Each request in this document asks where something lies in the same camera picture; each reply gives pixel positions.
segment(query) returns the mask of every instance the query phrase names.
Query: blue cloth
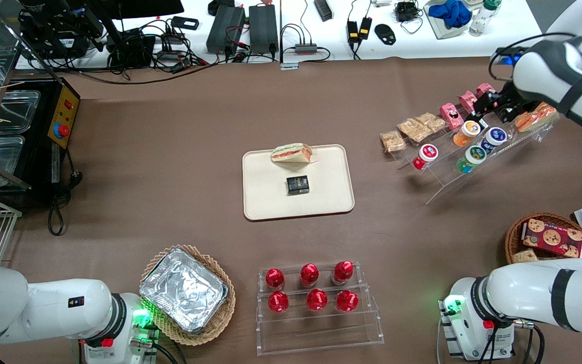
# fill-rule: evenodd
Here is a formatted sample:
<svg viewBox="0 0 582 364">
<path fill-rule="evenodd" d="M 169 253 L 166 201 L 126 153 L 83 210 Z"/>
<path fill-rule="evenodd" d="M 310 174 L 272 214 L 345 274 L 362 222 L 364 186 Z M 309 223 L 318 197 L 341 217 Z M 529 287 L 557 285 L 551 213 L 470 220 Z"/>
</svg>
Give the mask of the blue cloth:
<svg viewBox="0 0 582 364">
<path fill-rule="evenodd" d="M 432 5 L 428 15 L 443 19 L 449 28 L 461 28 L 471 21 L 471 12 L 459 0 L 446 0 L 444 4 Z"/>
</svg>

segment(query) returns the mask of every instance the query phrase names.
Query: water bottle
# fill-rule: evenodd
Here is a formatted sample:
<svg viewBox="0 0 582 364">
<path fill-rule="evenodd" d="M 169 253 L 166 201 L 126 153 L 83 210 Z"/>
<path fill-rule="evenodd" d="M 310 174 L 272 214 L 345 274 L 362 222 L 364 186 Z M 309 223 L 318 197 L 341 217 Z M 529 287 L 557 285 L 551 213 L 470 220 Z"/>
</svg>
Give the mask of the water bottle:
<svg viewBox="0 0 582 364">
<path fill-rule="evenodd" d="M 468 29 L 468 32 L 475 37 L 482 35 L 487 24 L 495 15 L 500 3 L 501 0 L 484 0 L 482 8 L 471 21 L 471 27 Z"/>
</svg>

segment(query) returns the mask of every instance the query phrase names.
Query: red knob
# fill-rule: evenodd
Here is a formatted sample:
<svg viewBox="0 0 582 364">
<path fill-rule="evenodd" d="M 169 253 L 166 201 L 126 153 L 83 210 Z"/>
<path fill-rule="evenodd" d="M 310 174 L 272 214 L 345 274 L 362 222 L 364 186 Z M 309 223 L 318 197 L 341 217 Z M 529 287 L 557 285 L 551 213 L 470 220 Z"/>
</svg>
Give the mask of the red knob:
<svg viewBox="0 0 582 364">
<path fill-rule="evenodd" d="M 279 269 L 271 269 L 266 273 L 266 285 L 269 288 L 277 289 L 284 286 L 284 274 Z"/>
<path fill-rule="evenodd" d="M 311 290 L 307 295 L 307 308 L 312 311 L 320 311 L 327 305 L 327 295 L 323 290 Z"/>
<path fill-rule="evenodd" d="M 62 138 L 65 138 L 66 136 L 69 135 L 69 127 L 67 127 L 66 125 L 58 126 L 58 134 L 60 134 Z"/>
<path fill-rule="evenodd" d="M 358 306 L 358 295 L 350 290 L 341 291 L 336 296 L 335 304 L 341 311 L 353 311 Z"/>
<path fill-rule="evenodd" d="M 309 263 L 302 267 L 302 269 L 300 270 L 300 283 L 303 286 L 307 288 L 312 287 L 314 286 L 314 284 L 316 284 L 317 280 L 318 280 L 318 268 L 315 265 Z"/>
<path fill-rule="evenodd" d="M 107 337 L 107 339 L 102 339 L 102 341 L 100 341 L 100 345 L 103 348 L 111 348 L 111 346 L 114 345 L 114 339 L 111 339 L 111 337 Z"/>
<path fill-rule="evenodd" d="M 352 278 L 353 274 L 354 264 L 349 260 L 346 260 L 335 265 L 332 273 L 332 281 L 340 286 L 341 284 L 347 283 L 349 278 Z"/>
<path fill-rule="evenodd" d="M 268 296 L 268 308 L 273 312 L 283 313 L 289 307 L 289 298 L 282 291 L 275 291 Z"/>
</svg>

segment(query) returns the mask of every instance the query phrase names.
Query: yellow control panel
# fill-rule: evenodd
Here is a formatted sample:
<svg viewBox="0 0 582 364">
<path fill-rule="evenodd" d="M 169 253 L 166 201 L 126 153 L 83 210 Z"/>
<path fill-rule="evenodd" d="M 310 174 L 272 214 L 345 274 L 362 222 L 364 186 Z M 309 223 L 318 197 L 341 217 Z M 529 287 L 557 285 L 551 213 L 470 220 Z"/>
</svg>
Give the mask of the yellow control panel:
<svg viewBox="0 0 582 364">
<path fill-rule="evenodd" d="M 71 127 L 78 113 L 80 100 L 66 86 L 62 86 L 58 105 L 55 107 L 51 127 L 48 129 L 48 137 L 53 139 L 60 147 L 66 149 L 69 145 Z"/>
</svg>

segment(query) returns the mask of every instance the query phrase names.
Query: beige tray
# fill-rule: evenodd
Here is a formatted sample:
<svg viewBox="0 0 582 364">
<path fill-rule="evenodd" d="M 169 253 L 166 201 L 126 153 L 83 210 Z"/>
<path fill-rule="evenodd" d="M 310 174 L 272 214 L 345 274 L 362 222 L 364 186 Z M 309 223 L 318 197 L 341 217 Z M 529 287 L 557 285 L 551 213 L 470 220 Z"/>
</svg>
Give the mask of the beige tray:
<svg viewBox="0 0 582 364">
<path fill-rule="evenodd" d="M 244 215 L 251 220 L 335 214 L 354 209 L 347 154 L 341 145 L 314 147 L 312 163 L 273 163 L 272 150 L 242 158 Z M 309 193 L 289 196 L 286 178 L 306 175 Z"/>
</svg>

